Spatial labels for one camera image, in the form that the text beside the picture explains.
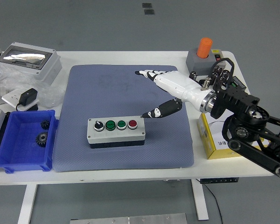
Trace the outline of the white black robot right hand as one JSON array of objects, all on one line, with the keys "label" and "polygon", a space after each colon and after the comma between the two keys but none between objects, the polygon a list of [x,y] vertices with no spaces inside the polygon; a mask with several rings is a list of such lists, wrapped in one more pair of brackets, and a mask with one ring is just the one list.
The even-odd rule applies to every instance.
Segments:
[{"label": "white black robot right hand", "polygon": [[215,92],[202,88],[196,81],[178,71],[139,70],[135,74],[152,80],[159,88],[175,97],[149,112],[143,118],[164,118],[182,108],[183,102],[190,102],[200,112],[211,112],[210,103],[215,100]]}]

